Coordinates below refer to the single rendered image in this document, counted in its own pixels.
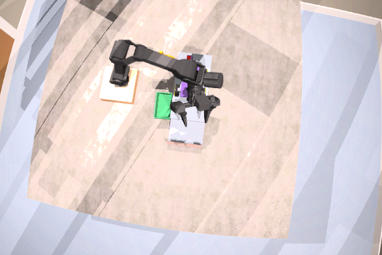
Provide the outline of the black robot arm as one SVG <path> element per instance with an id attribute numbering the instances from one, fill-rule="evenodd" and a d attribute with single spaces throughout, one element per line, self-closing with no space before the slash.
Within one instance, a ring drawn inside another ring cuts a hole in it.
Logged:
<path id="1" fill-rule="evenodd" d="M 136 47 L 133 56 L 127 57 L 130 45 Z M 188 87 L 211 87 L 221 89 L 224 83 L 224 75 L 222 72 L 207 72 L 206 66 L 191 59 L 174 59 L 160 52 L 155 52 L 141 44 L 134 44 L 129 39 L 115 40 L 109 60 L 114 64 L 113 71 L 109 82 L 115 87 L 128 87 L 130 67 L 128 65 L 134 62 L 144 61 L 158 68 L 168 70 L 187 83 Z M 199 70 L 197 70 L 199 67 Z M 215 96 L 207 95 L 205 91 L 200 94 L 193 92 L 191 105 L 195 105 L 198 111 L 210 110 L 215 104 Z"/>

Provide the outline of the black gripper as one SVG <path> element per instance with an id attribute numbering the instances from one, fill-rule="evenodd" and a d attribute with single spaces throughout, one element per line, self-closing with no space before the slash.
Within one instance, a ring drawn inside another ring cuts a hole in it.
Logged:
<path id="1" fill-rule="evenodd" d="M 170 110 L 172 110 L 174 113 L 178 113 L 181 116 L 181 119 L 183 120 L 185 127 L 187 127 L 187 120 L 186 120 L 187 112 L 185 111 L 185 108 L 194 107 L 195 105 L 191 105 L 191 98 L 192 98 L 193 92 L 200 94 L 201 91 L 204 91 L 204 89 L 202 86 L 197 88 L 187 87 L 186 90 L 188 91 L 188 98 L 186 98 L 186 100 L 188 101 L 187 103 L 176 101 L 176 102 L 171 102 L 170 104 Z M 220 99 L 218 97 L 215 97 L 215 104 L 210 107 L 210 110 L 204 110 L 205 123 L 207 123 L 212 110 L 215 109 L 217 106 L 220 106 Z"/>

